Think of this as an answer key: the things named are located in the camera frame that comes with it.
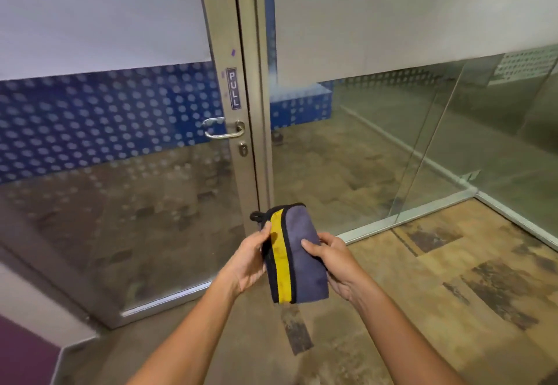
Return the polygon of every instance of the metal door frame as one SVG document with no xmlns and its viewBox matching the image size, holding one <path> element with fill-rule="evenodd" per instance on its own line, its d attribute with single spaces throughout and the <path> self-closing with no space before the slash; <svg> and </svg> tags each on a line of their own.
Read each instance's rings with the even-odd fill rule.
<svg viewBox="0 0 558 385">
<path fill-rule="evenodd" d="M 210 49 L 218 73 L 223 112 L 229 132 L 237 121 L 244 122 L 243 136 L 229 139 L 231 161 L 247 234 L 256 230 L 249 214 L 259 210 L 255 176 L 253 136 L 244 78 L 243 52 L 237 0 L 202 0 Z M 226 69 L 236 68 L 241 107 L 233 110 L 228 95 Z M 246 144 L 248 154 L 242 156 L 239 145 Z M 0 199 L 0 261 L 29 279 L 47 296 L 63 305 L 84 322 L 99 328 L 95 320 L 110 329 L 170 309 L 200 297 L 211 284 L 202 284 L 159 298 L 147 304 L 121 311 L 116 302 L 100 287 L 90 282 L 57 254 L 33 224 Z"/>
</svg>

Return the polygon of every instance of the person's left hand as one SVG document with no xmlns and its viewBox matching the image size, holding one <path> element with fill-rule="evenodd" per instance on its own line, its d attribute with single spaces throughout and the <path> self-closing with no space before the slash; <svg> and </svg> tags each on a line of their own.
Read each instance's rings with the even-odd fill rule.
<svg viewBox="0 0 558 385">
<path fill-rule="evenodd" d="M 266 271 L 261 248 L 270 232 L 271 222 L 268 221 L 261 231 L 244 238 L 236 252 L 219 272 L 220 276 L 227 276 L 228 280 L 233 281 L 236 296 L 254 285 Z"/>
</svg>

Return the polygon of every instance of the purple wall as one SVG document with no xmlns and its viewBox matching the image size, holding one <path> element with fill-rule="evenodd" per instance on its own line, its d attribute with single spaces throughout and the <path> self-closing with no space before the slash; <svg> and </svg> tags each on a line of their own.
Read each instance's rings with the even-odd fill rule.
<svg viewBox="0 0 558 385">
<path fill-rule="evenodd" d="M 60 348 L 0 316 L 0 382 L 49 385 Z"/>
</svg>

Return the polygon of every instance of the fabric pouch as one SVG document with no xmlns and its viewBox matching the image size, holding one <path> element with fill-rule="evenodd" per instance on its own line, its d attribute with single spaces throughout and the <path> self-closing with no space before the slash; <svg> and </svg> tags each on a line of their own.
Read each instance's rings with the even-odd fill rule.
<svg viewBox="0 0 558 385">
<path fill-rule="evenodd" d="M 307 303 L 329 297 L 324 264 L 302 247 L 302 239 L 320 244 L 316 229 L 303 203 L 275 206 L 253 212 L 250 219 L 262 228 L 271 222 L 271 234 L 263 243 L 271 298 L 275 303 Z"/>
</svg>

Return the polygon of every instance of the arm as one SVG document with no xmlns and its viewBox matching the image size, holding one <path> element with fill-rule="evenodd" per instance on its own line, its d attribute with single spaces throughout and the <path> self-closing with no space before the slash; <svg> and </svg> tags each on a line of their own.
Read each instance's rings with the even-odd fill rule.
<svg viewBox="0 0 558 385">
<path fill-rule="evenodd" d="M 128 385 L 201 384 L 234 300 L 266 271 L 261 255 L 271 223 L 242 241 L 205 295 Z"/>
<path fill-rule="evenodd" d="M 394 301 L 359 266 L 345 243 L 320 233 L 325 245 L 303 240 L 320 257 L 331 287 L 358 311 L 397 385 L 465 385 L 457 372 L 430 346 Z"/>
</svg>

